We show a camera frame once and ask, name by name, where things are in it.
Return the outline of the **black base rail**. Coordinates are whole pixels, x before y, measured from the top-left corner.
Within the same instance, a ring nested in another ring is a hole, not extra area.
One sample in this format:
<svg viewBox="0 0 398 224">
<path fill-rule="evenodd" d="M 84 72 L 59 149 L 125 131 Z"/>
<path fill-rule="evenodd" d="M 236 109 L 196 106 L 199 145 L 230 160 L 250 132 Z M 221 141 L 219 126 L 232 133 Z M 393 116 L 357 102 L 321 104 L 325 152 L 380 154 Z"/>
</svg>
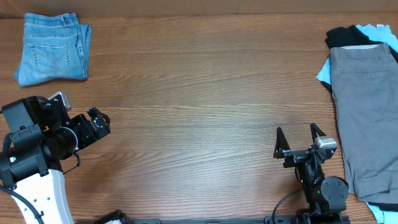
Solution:
<svg viewBox="0 0 398 224">
<path fill-rule="evenodd" d="M 264 218 L 231 218 L 231 219 L 202 219 L 202 220 L 160 220 L 153 219 L 134 219 L 132 224 L 295 224 L 293 216 L 275 216 L 275 221 L 272 221 L 271 216 Z"/>
</svg>

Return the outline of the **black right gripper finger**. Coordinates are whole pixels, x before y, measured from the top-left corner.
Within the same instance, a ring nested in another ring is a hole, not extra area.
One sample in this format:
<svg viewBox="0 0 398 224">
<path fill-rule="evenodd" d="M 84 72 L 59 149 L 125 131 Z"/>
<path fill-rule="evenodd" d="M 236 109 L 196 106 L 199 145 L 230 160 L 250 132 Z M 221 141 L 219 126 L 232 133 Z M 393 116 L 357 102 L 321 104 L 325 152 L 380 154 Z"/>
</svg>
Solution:
<svg viewBox="0 0 398 224">
<path fill-rule="evenodd" d="M 326 136 L 326 134 L 315 123 L 310 124 L 310 130 L 313 142 L 315 142 L 316 138 L 318 137 Z"/>
<path fill-rule="evenodd" d="M 290 151 L 291 149 L 284 135 L 284 132 L 281 127 L 278 127 L 273 157 L 275 159 L 282 159 Z"/>
</svg>

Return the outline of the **light blue denim jeans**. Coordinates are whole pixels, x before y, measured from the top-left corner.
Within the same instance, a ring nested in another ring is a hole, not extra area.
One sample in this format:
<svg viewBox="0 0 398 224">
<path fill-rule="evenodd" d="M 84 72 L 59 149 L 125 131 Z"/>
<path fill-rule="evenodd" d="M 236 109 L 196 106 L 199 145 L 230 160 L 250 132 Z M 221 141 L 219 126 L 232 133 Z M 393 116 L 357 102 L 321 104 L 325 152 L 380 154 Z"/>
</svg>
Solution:
<svg viewBox="0 0 398 224">
<path fill-rule="evenodd" d="M 92 29 L 75 13 L 24 16 L 21 62 L 14 73 L 20 86 L 62 78 L 86 80 Z"/>
</svg>

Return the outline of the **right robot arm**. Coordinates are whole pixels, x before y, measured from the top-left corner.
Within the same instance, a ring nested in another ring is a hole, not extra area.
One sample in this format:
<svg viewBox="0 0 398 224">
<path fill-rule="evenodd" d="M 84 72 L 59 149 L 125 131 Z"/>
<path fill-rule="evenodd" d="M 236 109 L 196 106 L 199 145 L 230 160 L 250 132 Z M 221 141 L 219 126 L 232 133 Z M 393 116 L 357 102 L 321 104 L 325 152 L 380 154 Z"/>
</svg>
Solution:
<svg viewBox="0 0 398 224">
<path fill-rule="evenodd" d="M 346 210 L 349 185 L 341 177 L 326 177 L 322 164 L 331 159 L 337 150 L 337 142 L 327 136 L 315 123 L 310 124 L 313 143 L 307 149 L 292 151 L 282 128 L 277 128 L 273 158 L 283 159 L 285 168 L 295 169 L 296 179 L 302 188 L 282 198 L 274 207 L 272 223 L 296 224 L 350 224 Z M 307 208 L 298 209 L 290 217 L 277 217 L 276 211 L 287 199 L 303 192 Z"/>
</svg>

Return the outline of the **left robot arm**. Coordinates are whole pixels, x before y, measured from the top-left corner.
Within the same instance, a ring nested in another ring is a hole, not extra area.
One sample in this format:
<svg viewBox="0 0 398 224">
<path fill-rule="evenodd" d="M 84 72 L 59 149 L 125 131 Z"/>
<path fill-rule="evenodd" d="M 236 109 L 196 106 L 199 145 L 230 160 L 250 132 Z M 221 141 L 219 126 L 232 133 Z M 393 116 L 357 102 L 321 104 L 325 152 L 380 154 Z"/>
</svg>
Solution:
<svg viewBox="0 0 398 224">
<path fill-rule="evenodd" d="M 1 151 L 1 190 L 17 203 L 26 223 L 73 223 L 61 161 L 107 136 L 108 115 L 92 107 L 70 118 L 66 94 L 30 96 L 1 114 L 11 130 Z"/>
</svg>

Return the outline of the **black folded garment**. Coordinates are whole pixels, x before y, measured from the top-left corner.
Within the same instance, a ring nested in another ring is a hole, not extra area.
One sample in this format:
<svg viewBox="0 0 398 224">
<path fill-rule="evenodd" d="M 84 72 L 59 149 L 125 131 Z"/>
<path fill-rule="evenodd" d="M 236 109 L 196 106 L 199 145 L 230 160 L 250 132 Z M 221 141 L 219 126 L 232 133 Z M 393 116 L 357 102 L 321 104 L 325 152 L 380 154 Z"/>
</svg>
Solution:
<svg viewBox="0 0 398 224">
<path fill-rule="evenodd" d="M 351 45 L 387 44 L 391 55 L 397 60 L 397 37 L 388 25 L 378 24 L 376 27 L 352 25 L 348 28 L 337 27 L 326 33 L 325 42 L 329 48 L 346 47 Z"/>
</svg>

